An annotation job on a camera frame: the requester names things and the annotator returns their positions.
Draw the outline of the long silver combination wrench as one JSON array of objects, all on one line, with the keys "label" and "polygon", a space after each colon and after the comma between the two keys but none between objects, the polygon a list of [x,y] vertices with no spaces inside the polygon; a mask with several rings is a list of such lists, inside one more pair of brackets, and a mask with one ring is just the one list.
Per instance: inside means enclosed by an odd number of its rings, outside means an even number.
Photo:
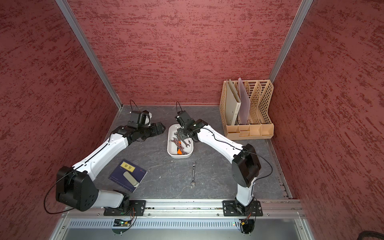
[{"label": "long silver combination wrench", "polygon": [[196,171],[196,162],[193,163],[193,171],[192,171],[192,181],[191,181],[191,187],[194,188],[196,186],[195,182],[195,171]]}]

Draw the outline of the right aluminium corner post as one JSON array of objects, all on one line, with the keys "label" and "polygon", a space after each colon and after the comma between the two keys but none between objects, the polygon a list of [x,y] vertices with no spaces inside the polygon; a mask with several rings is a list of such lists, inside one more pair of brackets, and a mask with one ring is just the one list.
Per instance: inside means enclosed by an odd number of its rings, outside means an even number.
[{"label": "right aluminium corner post", "polygon": [[299,9],[294,17],[294,20],[290,26],[290,29],[286,35],[282,48],[279,52],[279,55],[275,61],[275,64],[269,75],[269,80],[273,83],[284,63],[285,58],[287,57],[290,48],[304,22],[305,17],[307,16],[308,11],[313,3],[313,0],[302,0],[299,5]]}]

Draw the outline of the white plastic storage box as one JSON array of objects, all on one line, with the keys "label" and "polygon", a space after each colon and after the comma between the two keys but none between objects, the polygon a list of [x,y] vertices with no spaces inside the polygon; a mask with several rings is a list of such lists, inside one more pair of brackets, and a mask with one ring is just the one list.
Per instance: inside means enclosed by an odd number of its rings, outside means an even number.
[{"label": "white plastic storage box", "polygon": [[189,158],[194,151],[194,144],[191,138],[181,139],[178,129],[179,124],[174,124],[168,130],[167,152],[173,159]]}]

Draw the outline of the dark blue book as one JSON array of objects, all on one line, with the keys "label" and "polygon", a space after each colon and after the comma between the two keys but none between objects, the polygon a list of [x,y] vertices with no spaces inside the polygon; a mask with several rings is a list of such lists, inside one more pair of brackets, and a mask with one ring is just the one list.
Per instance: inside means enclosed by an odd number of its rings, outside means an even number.
[{"label": "dark blue book", "polygon": [[110,174],[109,180],[128,190],[130,193],[134,193],[146,175],[147,170],[128,160],[122,160]]}]

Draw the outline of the aluminium front rail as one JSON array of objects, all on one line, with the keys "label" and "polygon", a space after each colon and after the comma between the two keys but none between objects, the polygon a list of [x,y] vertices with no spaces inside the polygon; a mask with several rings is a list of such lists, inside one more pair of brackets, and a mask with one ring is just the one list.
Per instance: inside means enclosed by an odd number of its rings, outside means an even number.
[{"label": "aluminium front rail", "polygon": [[[253,209],[258,219],[306,219],[300,200],[259,200]],[[128,217],[141,219],[215,219],[240,217],[234,204],[209,199],[148,199]]]}]

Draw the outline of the left aluminium corner post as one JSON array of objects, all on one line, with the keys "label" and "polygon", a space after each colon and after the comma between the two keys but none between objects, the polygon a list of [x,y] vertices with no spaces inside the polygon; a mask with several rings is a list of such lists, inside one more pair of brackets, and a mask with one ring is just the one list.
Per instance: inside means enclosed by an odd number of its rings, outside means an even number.
[{"label": "left aluminium corner post", "polygon": [[58,7],[60,8],[61,12],[63,13],[68,24],[70,25],[76,38],[80,42],[80,44],[81,44],[83,50],[85,51],[86,55],[88,56],[89,60],[91,61],[94,69],[96,70],[99,77],[101,78],[104,86],[106,87],[108,93],[110,94],[111,98],[113,99],[114,103],[116,104],[118,110],[121,111],[123,108],[123,103],[120,100],[115,89],[113,88],[112,83],[110,82],[110,80],[107,76],[107,73],[105,72],[104,68],[102,67],[102,64],[99,61],[96,53],[92,49],[91,44],[89,43],[84,31],[82,30],[79,22],[77,21],[68,1],[56,0],[56,3],[58,5]]}]

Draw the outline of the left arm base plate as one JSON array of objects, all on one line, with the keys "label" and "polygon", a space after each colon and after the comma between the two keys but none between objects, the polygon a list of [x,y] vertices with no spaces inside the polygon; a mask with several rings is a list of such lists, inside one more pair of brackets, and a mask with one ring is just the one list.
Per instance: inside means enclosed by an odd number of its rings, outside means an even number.
[{"label": "left arm base plate", "polygon": [[118,208],[105,208],[104,216],[107,217],[133,217],[143,216],[146,208],[145,200],[127,200],[124,201]]}]

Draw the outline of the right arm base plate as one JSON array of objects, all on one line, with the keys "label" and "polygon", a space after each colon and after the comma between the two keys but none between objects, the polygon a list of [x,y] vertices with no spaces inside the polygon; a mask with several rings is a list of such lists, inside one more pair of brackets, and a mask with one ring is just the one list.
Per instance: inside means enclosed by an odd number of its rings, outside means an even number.
[{"label": "right arm base plate", "polygon": [[222,201],[225,217],[262,217],[263,210],[260,201],[252,200],[249,205],[243,206],[236,200]]}]

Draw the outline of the beige file folder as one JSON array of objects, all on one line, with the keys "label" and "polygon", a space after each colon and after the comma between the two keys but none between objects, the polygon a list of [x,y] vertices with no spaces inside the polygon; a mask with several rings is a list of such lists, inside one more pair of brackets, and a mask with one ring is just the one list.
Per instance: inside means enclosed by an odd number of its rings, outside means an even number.
[{"label": "beige file folder", "polygon": [[226,82],[226,103],[225,103],[225,117],[228,126],[236,124],[238,119],[239,110],[241,107],[241,100],[238,90],[232,80]]}]

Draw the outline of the aluminium corner post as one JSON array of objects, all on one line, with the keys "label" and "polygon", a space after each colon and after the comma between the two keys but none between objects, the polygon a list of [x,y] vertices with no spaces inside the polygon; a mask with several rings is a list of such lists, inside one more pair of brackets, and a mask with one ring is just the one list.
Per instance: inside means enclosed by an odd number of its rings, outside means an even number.
[{"label": "aluminium corner post", "polygon": [[96,53],[92,49],[91,44],[89,43],[84,31],[82,30],[79,22],[77,21],[68,1],[56,0],[56,3],[58,5],[58,7],[60,8],[61,12],[63,13],[68,24],[70,25],[76,38],[80,42],[80,44],[81,44],[83,50],[85,51],[86,55],[88,56],[89,60],[91,61],[94,69],[96,70],[99,77],[101,78],[104,86],[106,87],[108,93],[110,94],[111,98],[113,99],[114,103],[116,104],[118,110],[121,111],[123,108],[123,103],[120,100],[115,89],[113,88],[112,83],[110,82],[110,80],[107,76],[107,73],[105,72],[104,68],[102,67],[102,64],[99,61]]},{"label": "aluminium corner post", "polygon": [[284,63],[285,58],[287,57],[290,48],[304,22],[305,17],[307,16],[308,11],[313,3],[313,0],[302,0],[299,5],[299,9],[294,17],[294,20],[290,26],[290,29],[286,35],[282,48],[279,52],[279,55],[275,61],[275,64],[269,75],[269,80],[273,83]]}]

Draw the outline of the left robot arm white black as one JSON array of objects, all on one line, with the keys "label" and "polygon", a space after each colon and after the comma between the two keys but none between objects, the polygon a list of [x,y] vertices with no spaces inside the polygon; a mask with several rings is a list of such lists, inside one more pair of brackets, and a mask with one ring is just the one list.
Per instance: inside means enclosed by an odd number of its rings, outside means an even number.
[{"label": "left robot arm white black", "polygon": [[166,127],[161,123],[136,128],[120,126],[90,155],[72,167],[62,167],[57,173],[56,201],[85,212],[91,208],[120,209],[126,212],[129,197],[119,191],[96,188],[94,180],[102,169],[122,150],[138,140],[161,135]]}]

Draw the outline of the beige plastic file organizer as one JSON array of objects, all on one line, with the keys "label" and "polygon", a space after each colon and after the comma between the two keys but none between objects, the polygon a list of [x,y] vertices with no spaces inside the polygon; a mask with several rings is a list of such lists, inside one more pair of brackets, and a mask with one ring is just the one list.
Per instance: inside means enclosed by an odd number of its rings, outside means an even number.
[{"label": "beige plastic file organizer", "polygon": [[243,81],[247,97],[250,100],[250,111],[247,122],[242,124],[237,118],[230,125],[226,117],[228,105],[227,97],[232,93],[229,81],[223,82],[220,100],[220,115],[225,136],[230,140],[260,140],[271,139],[274,135],[268,109],[272,98],[274,86],[270,80],[246,80]]}]

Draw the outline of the purple file folder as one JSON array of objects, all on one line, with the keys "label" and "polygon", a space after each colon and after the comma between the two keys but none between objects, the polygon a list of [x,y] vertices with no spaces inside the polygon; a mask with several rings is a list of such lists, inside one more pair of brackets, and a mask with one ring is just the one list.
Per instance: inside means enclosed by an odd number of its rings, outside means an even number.
[{"label": "purple file folder", "polygon": [[241,100],[239,121],[241,125],[247,125],[251,103],[244,85],[244,81],[241,78],[238,78],[238,95]]}]

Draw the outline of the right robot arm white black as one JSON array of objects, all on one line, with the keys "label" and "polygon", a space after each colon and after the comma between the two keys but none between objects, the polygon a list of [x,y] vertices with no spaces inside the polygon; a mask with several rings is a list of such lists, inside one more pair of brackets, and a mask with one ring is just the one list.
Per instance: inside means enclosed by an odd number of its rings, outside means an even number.
[{"label": "right robot arm white black", "polygon": [[231,163],[231,173],[238,185],[235,201],[241,207],[250,205],[254,199],[254,183],[262,168],[255,148],[226,138],[203,120],[182,120],[180,116],[176,120],[183,135],[210,146]]}]

